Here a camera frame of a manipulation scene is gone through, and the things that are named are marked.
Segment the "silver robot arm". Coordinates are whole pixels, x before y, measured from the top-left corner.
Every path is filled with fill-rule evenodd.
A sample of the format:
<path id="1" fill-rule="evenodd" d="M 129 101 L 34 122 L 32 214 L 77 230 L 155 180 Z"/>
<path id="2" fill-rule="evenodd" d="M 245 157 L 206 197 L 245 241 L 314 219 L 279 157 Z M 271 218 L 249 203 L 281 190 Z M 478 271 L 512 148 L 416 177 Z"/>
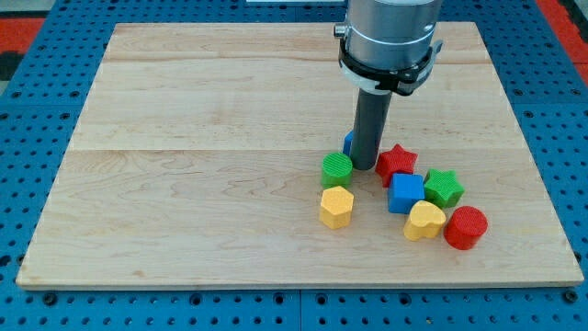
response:
<path id="1" fill-rule="evenodd" d="M 409 96 L 432 72 L 442 0 L 349 0 L 334 26 L 343 75 L 369 94 Z"/>

